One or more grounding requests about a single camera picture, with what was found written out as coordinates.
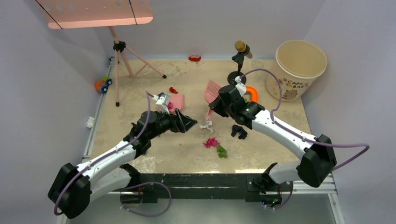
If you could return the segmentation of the pink hand brush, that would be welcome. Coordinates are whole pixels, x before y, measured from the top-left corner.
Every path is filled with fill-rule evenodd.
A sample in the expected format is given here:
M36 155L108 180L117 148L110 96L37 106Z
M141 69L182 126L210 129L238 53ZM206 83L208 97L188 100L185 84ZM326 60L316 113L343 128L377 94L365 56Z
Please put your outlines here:
M210 104L217 98L217 96L219 95L218 91L220 88L221 88L221 86L219 84L217 84L216 82L212 81L211 79L208 81L207 86L204 91L204 99L206 100L206 102L208 104ZM209 108L207 115L205 117L205 120L207 122L212 120L212 114L213 114L213 110L211 108Z

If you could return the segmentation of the pink plastic dustpan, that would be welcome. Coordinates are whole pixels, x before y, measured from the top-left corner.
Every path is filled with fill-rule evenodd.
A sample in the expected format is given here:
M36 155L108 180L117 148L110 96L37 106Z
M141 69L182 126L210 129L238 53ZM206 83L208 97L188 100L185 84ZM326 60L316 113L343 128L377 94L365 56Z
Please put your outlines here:
M176 114L175 109L182 111L184 106L184 94L171 95L170 102L172 103L172 107L169 109L169 111L172 114Z

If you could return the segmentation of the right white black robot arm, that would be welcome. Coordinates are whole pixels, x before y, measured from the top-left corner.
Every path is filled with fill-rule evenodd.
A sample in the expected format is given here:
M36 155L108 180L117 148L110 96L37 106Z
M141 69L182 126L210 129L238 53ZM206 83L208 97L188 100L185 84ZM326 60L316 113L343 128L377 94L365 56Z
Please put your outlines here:
M270 137L297 157L296 161L273 163L264 171L262 183L266 189L273 190L287 181L303 181L317 188L337 164L327 136L315 137L271 118L270 111L262 105L245 102L233 85L220 88L219 95L209 107L222 117L231 117L237 124Z

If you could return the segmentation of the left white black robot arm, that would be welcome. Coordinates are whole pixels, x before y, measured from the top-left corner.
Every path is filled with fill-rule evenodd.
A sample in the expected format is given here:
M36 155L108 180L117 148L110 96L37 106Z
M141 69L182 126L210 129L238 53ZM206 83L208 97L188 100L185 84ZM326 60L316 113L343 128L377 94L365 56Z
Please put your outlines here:
M143 112L130 132L113 148L78 165L64 164L48 192L54 214L69 219L79 216L94 199L116 189L133 191L139 186L139 172L128 165L151 147L151 140L166 131L185 133L197 121L175 113Z

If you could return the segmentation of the white paper scrap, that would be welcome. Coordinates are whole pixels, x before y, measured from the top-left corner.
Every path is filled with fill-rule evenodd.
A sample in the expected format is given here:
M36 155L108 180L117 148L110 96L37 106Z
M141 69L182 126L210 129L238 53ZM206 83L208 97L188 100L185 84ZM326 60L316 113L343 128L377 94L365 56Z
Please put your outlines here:
M206 120L205 121L205 125L199 125L200 129L207 129L210 131L210 133L214 133L213 129L212 129L212 121L211 120Z

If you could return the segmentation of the red paper scrap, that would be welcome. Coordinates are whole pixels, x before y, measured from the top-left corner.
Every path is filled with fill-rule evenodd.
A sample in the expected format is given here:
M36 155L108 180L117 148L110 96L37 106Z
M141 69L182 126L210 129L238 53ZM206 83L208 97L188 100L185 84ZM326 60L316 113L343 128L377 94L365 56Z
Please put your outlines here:
M169 88L169 91L173 94L178 94L178 91L176 89L174 89L173 87Z

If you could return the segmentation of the magenta paper scrap front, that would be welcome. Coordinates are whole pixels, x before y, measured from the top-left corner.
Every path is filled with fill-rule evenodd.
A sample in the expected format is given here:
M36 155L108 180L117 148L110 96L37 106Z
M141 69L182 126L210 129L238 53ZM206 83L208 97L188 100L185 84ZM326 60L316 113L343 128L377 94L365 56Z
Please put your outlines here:
M206 142L203 143L206 148L216 147L218 144L219 142L216 140L216 138L209 138Z

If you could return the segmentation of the green paper scrap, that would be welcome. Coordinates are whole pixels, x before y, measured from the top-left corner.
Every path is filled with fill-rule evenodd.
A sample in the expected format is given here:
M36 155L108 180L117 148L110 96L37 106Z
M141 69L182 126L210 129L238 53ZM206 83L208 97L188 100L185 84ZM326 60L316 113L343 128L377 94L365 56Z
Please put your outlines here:
M227 151L220 144L216 146L216 150L219 158L227 158Z

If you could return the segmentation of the red object at table edge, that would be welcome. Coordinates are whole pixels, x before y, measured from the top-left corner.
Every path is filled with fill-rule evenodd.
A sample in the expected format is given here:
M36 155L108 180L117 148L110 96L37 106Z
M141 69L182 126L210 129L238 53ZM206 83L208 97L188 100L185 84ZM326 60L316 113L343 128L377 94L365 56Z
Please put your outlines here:
M199 62L201 60L201 56L191 55L188 57L188 60L192 62Z

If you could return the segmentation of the gold microphone on black stand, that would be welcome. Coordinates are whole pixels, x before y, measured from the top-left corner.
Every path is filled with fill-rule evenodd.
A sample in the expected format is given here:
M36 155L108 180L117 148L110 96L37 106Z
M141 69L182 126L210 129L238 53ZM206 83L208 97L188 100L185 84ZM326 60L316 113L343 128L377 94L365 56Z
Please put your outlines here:
M250 52L250 47L244 41L242 40L236 41L234 47L237 50L237 54L232 56L232 60L235 63L237 63L238 68L237 71L233 71L229 73L227 77L227 81L229 84L233 84L237 76L241 77L243 75L241 69L243 67L245 57L249 59L253 57L252 53Z

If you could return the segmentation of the cream capybara bucket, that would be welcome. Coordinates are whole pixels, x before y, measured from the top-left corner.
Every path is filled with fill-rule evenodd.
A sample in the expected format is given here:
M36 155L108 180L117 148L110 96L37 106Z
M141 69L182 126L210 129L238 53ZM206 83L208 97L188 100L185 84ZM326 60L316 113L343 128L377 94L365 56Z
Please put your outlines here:
M270 68L276 78L269 75L267 91L282 101L297 100L326 68L326 55L318 46L304 40L286 41L276 51Z

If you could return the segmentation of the orange blue toy car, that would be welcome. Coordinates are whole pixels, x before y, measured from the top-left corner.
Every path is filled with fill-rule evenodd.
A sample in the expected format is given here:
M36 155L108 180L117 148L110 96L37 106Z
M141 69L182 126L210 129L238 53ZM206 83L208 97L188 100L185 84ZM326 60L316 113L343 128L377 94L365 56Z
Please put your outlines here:
M109 86L112 84L112 79L108 76L104 76L101 80L95 83L95 89L104 94L108 91Z

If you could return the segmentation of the white paper scrap off table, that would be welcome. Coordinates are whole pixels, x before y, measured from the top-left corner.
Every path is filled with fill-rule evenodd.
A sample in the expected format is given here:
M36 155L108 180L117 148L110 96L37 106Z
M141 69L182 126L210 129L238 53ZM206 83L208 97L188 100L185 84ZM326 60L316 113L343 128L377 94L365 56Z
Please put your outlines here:
M95 123L95 118L89 117L85 125L87 128L92 128L94 126L94 123Z

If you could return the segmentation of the aluminium table frame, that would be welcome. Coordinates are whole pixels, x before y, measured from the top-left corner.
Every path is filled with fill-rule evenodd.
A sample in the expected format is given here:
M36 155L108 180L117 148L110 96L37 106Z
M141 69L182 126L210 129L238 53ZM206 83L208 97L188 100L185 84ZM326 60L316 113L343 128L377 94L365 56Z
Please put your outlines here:
M273 111L270 111L271 118L275 118ZM330 146L335 149L336 145L330 143ZM335 168L332 171L339 168L339 165L336 164ZM244 175L244 174L234 174L234 175L221 175L221 174L213 174L213 175L190 175L190 176L182 176L179 174L170 174L165 175L165 181L162 183L162 186L165 188L167 192L170 192L171 187L177 187L177 189L181 189L182 187L187 188L187 196L190 199L202 199L204 197L203 190L209 189L210 191L219 190L220 193L216 195L217 199L229 199L231 190L245 190L246 192L254 192L254 193L266 193L268 191L275 191L280 188L281 184L273 185L270 188L267 188L263 184L262 174L258 175ZM138 182L130 183L126 188L122 188L122 190L127 189L136 189L142 185L140 181L140 175L138 176Z

